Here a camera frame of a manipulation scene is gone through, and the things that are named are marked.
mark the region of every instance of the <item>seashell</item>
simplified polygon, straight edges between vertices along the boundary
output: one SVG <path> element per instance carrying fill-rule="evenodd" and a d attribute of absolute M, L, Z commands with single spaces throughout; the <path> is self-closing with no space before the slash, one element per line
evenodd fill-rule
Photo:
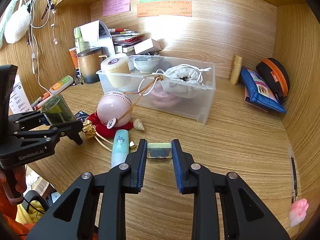
<path fill-rule="evenodd" d="M 140 119 L 135 119 L 133 121 L 133 127 L 138 130 L 138 131 L 144 131 L 144 126 L 143 126 L 143 123 L 141 122 Z"/>

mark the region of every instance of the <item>black chain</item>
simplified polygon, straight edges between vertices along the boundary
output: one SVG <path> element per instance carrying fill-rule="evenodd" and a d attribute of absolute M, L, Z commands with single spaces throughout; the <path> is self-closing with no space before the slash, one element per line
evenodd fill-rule
<path fill-rule="evenodd" d="M 51 3 L 52 3 L 52 0 L 49 0 L 49 3 L 47 4 L 47 7 L 45 8 L 44 13 L 43 13 L 43 16 L 41 17 L 41 19 L 44 18 L 45 14 L 46 14 L 47 11 L 49 10 L 49 6 L 51 5 Z"/>

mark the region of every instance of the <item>wooden desk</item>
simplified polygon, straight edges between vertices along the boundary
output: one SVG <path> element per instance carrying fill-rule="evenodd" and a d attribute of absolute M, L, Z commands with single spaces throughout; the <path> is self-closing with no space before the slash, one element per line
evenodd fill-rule
<path fill-rule="evenodd" d="M 130 139 L 137 144 L 140 138 L 148 142 L 178 138 L 182 149 L 211 171 L 237 172 L 294 236 L 298 229 L 289 228 L 287 218 L 291 205 L 288 138 L 279 117 L 244 103 L 242 85 L 217 77 L 216 87 L 206 126 L 137 106 L 133 117 L 142 119 L 146 131 L 133 129 Z M 100 83 L 85 84 L 69 87 L 62 95 L 74 113 L 92 113 L 103 91 Z M 110 169 L 111 154 L 95 139 L 78 146 L 62 138 L 55 151 L 29 166 L 60 193 L 84 171 L 99 174 Z M 220 203 L 218 208 L 220 239 L 224 239 Z M 190 239 L 192 214 L 193 196 L 179 194 L 172 163 L 147 163 L 142 192 L 126 197 L 127 239 Z"/>

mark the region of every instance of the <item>metal bolt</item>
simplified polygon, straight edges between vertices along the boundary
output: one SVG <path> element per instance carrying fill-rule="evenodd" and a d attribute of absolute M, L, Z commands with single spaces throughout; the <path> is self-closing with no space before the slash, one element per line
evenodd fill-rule
<path fill-rule="evenodd" d="M 121 163 L 121 164 L 119 165 L 119 169 L 121 169 L 121 170 L 126 170 L 127 168 L 129 168 L 129 165 L 126 164 L 126 163 Z"/>
<path fill-rule="evenodd" d="M 236 179 L 236 178 L 238 178 L 238 174 L 236 174 L 235 172 L 230 172 L 230 173 L 228 174 L 228 176 L 229 176 L 230 179 Z"/>
<path fill-rule="evenodd" d="M 81 178 L 82 179 L 89 179 L 91 177 L 91 173 L 90 172 L 84 172 L 81 174 Z"/>
<path fill-rule="evenodd" d="M 201 168 L 201 165 L 199 163 L 191 164 L 191 169 L 193 170 L 199 170 L 200 168 Z"/>

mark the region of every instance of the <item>clear storage box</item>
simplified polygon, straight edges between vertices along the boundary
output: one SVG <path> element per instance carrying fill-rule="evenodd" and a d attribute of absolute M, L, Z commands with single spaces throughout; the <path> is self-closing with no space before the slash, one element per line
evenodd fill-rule
<path fill-rule="evenodd" d="M 135 93 L 138 92 L 144 76 L 157 69 L 166 71 L 180 64 L 192 65 L 199 69 L 211 68 L 211 70 L 202 72 L 201 85 L 169 78 L 157 81 L 152 92 L 143 96 L 137 105 L 195 119 L 205 125 L 216 88 L 214 63 L 175 57 L 132 55 L 129 56 L 130 74 L 104 73 L 102 70 L 97 71 L 97 74 L 104 93 L 110 91 Z M 152 80 L 153 77 L 146 77 L 140 89 Z M 134 102 L 139 95 L 127 94 L 127 96 Z"/>

